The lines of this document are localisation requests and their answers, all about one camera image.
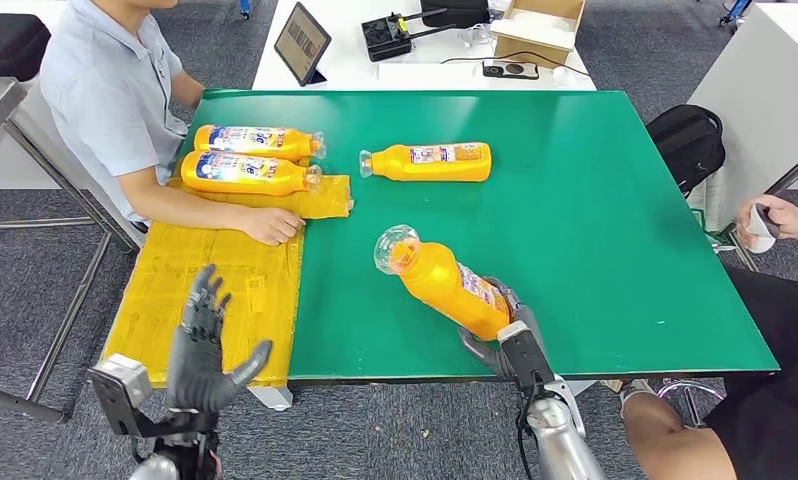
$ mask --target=plastic bottle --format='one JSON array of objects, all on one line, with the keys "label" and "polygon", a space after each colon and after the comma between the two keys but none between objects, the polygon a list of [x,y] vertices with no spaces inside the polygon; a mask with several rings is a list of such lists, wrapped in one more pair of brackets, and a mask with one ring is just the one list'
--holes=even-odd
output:
[{"label": "plastic bottle", "polygon": [[393,145],[370,153],[362,150],[361,176],[391,180],[483,182],[490,176],[490,147],[486,143],[453,143],[408,147]]},{"label": "plastic bottle", "polygon": [[224,152],[190,152],[181,164],[181,179],[191,188],[216,193],[261,193],[283,196],[316,191],[322,170],[277,158]]},{"label": "plastic bottle", "polygon": [[292,128],[205,125],[196,131],[193,148],[281,158],[296,163],[309,157],[325,158],[321,132],[308,134]]},{"label": "plastic bottle", "polygon": [[499,290],[455,261],[439,243],[420,243],[408,225],[388,228],[375,244],[376,267],[399,275],[408,292],[463,325],[484,341],[509,323],[508,304]]}]

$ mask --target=light blue shirt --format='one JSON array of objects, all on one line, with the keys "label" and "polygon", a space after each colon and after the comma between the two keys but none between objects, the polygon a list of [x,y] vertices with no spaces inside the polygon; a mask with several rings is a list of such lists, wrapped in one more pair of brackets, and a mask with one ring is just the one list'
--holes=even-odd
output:
[{"label": "light blue shirt", "polygon": [[131,221],[145,219],[116,177],[155,167],[164,184],[187,133],[169,111],[181,61],[151,15],[138,36],[90,0],[71,0],[40,68],[40,88],[61,137]]}]

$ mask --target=gray carpet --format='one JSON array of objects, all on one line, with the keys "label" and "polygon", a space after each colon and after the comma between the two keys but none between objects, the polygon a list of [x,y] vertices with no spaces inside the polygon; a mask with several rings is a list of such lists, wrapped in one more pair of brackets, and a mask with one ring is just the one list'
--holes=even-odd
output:
[{"label": "gray carpet", "polygon": [[[199,80],[249,88],[273,8],[272,1],[256,2],[244,22],[234,0],[193,0],[155,16]],[[650,120],[684,102],[718,56],[729,39],[715,26],[722,14],[714,0],[591,0],[578,48],[596,85],[626,91]],[[60,192],[0,191],[2,220],[76,210]],[[0,232],[1,388],[27,390],[98,239],[92,227]],[[780,242],[759,260],[765,271],[798,279],[795,243]],[[47,404],[73,410],[71,421],[49,425],[0,411],[0,478],[127,478],[128,441],[110,433],[83,375],[102,348],[133,261],[111,244],[44,394]],[[523,478],[508,385],[313,386],[294,393],[295,408],[284,413],[248,394],[224,413],[227,478]],[[161,400],[157,393],[148,402],[150,413],[160,413]],[[593,387],[579,402],[609,478],[641,478],[616,398]]]}]

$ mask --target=tablet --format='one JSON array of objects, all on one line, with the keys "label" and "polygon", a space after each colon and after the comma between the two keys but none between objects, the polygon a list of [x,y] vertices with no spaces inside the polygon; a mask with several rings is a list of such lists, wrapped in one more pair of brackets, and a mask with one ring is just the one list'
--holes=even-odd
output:
[{"label": "tablet", "polygon": [[281,35],[275,41],[275,51],[296,77],[299,85],[304,87],[309,83],[325,80],[316,72],[316,68],[330,42],[328,32],[314,20],[304,5],[297,2],[281,29]]}]

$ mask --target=bottle cap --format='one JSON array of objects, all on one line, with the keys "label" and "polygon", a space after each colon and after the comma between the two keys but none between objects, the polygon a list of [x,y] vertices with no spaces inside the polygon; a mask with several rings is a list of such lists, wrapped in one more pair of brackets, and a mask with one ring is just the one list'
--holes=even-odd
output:
[{"label": "bottle cap", "polygon": [[311,134],[311,156],[319,159],[325,158],[325,135],[322,132]]},{"label": "bottle cap", "polygon": [[322,169],[319,168],[319,165],[311,165],[305,169],[305,177],[302,183],[307,191],[316,193],[319,190],[320,180],[322,180]]},{"label": "bottle cap", "polygon": [[378,237],[373,251],[375,266],[388,275],[404,272],[414,260],[420,237],[408,225],[390,227]]},{"label": "bottle cap", "polygon": [[367,178],[372,176],[372,153],[361,150],[358,154],[358,162],[361,164],[361,176]]}]

